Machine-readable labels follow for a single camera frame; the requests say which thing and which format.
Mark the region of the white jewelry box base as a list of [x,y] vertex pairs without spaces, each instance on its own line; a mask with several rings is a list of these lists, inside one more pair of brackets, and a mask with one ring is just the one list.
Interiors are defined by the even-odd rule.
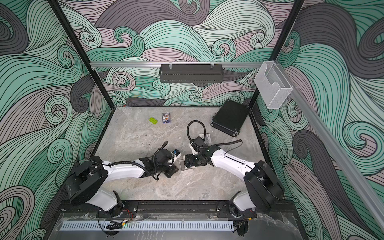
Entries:
[[185,166],[185,161],[184,160],[178,160],[178,163],[180,165],[179,169],[180,169],[181,172],[185,172],[185,171],[189,171],[189,170],[193,169],[192,167]]

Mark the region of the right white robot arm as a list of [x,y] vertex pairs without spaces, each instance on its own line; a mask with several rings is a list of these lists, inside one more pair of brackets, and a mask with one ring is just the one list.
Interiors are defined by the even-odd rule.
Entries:
[[[203,127],[203,137],[192,139],[190,126],[198,123]],[[283,200],[284,187],[272,168],[264,161],[257,163],[242,160],[223,150],[222,146],[242,143],[236,140],[228,143],[207,145],[206,127],[198,121],[193,120],[187,125],[187,138],[190,141],[191,154],[184,157],[184,165],[187,168],[203,167],[211,165],[224,169],[244,181],[247,191],[237,192],[229,200],[231,214],[239,218],[246,211],[269,213],[273,206]]]

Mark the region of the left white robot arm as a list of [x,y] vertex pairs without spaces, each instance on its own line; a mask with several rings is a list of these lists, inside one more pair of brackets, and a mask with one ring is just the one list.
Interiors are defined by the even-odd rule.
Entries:
[[161,174],[171,178],[179,170],[175,162],[181,153],[178,149],[165,149],[167,144],[164,142],[152,156],[134,161],[108,162],[93,156],[68,173],[63,191],[74,206],[90,204],[105,212],[120,213],[124,205],[118,193],[105,190],[103,185],[121,179],[154,178],[157,181]]

